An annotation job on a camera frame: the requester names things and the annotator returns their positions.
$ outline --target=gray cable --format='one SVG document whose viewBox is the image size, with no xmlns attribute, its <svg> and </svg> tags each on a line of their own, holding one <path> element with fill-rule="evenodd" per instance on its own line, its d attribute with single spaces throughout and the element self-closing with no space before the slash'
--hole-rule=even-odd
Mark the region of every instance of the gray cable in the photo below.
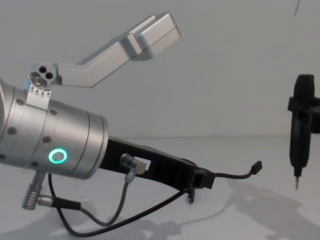
<svg viewBox="0 0 320 240">
<path fill-rule="evenodd" d="M 119 217 L 124 204 L 125 204 L 125 200 L 126 200 L 126 194 L 127 194 L 127 190 L 128 190 L 128 186 L 129 183 L 126 182 L 123 186 L 123 190 L 122 190 L 122 195 L 121 195 L 121 200 L 119 203 L 119 206 L 115 212 L 115 214 L 113 215 L 113 217 L 111 218 L 111 220 L 104 222 L 104 221 L 100 221 L 99 219 L 97 219 L 91 212 L 89 212 L 87 209 L 81 207 L 80 211 L 83 212 L 85 215 L 87 215 L 89 218 L 91 218 L 96 224 L 99 224 L 100 226 L 103 227 L 107 227 L 107 226 L 111 226 Z"/>
</svg>

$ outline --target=green led ring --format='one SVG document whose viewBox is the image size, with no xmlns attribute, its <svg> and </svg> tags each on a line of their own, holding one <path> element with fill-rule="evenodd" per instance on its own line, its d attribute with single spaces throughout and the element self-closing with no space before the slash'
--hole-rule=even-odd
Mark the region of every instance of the green led ring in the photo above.
<svg viewBox="0 0 320 240">
<path fill-rule="evenodd" d="M 60 161 L 54 160 L 55 154 L 63 154 L 63 159 L 61 159 Z M 66 150 L 64 150 L 62 148 L 55 148 L 49 153 L 48 158 L 49 158 L 49 161 L 53 164 L 62 164 L 65 160 L 67 160 L 68 154 L 67 154 Z"/>
</svg>

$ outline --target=white table surface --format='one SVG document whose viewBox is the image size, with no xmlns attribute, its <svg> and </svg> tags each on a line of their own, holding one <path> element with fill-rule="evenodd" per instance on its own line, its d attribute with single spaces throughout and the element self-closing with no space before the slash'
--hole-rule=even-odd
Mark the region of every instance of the white table surface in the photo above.
<svg viewBox="0 0 320 240">
<path fill-rule="evenodd" d="M 288 137 L 130 139 L 190 159 L 213 172 L 245 174 L 261 160 L 263 169 L 246 180 L 217 178 L 165 208 L 92 240 L 317 240 L 320 238 L 320 138 L 313 136 L 310 159 L 299 191 L 289 161 Z M 0 240 L 72 240 L 53 208 L 21 208 L 33 172 L 0 166 Z M 99 169 L 89 180 L 54 178 L 59 197 L 81 201 L 100 219 L 119 203 L 124 175 Z M 47 181 L 44 192 L 49 193 Z M 135 178 L 121 219 L 131 217 L 176 192 L 166 185 Z M 65 210 L 78 231 L 96 225 L 81 212 Z"/>
</svg>

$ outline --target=pointed metal tip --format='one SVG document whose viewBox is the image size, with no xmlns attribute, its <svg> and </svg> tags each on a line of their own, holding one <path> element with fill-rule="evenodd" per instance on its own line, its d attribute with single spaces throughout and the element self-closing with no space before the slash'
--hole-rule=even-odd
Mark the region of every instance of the pointed metal tip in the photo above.
<svg viewBox="0 0 320 240">
<path fill-rule="evenodd" d="M 298 187 L 299 187 L 299 177 L 297 176 L 295 178 L 295 190 L 298 190 Z"/>
</svg>

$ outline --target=white wall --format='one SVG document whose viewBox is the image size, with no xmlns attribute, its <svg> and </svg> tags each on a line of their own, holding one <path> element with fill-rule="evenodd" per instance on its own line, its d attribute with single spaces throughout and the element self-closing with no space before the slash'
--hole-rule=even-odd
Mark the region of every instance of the white wall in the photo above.
<svg viewBox="0 0 320 240">
<path fill-rule="evenodd" d="M 33 63 L 77 63 L 149 16 L 171 12 L 182 39 L 94 88 L 54 98 L 106 116 L 120 137 L 282 135 L 298 74 L 320 90 L 320 2 L 1 0 L 0 76 L 21 87 Z"/>
</svg>

